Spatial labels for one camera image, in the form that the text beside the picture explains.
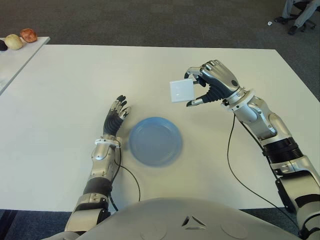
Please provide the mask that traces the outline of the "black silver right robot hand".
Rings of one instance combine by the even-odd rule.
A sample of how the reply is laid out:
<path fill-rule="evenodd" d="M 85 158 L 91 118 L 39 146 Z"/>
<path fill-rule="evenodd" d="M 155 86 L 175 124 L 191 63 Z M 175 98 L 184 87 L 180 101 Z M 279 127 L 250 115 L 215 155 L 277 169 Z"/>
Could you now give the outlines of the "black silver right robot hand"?
<path fill-rule="evenodd" d="M 233 95 L 239 88 L 235 75 L 219 60 L 210 60 L 200 67 L 190 67 L 184 77 L 193 76 L 197 84 L 209 86 L 206 94 L 187 102 L 187 107 L 224 100 Z"/>

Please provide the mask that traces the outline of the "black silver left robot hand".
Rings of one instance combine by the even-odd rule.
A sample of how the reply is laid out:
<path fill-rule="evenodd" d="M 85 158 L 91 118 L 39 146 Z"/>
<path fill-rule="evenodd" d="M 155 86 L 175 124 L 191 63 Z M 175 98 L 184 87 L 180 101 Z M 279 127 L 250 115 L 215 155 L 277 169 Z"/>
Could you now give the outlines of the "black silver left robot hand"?
<path fill-rule="evenodd" d="M 126 96 L 120 95 L 112 103 L 103 123 L 103 134 L 116 136 L 124 120 L 131 112 L 131 107 L 127 104 Z"/>

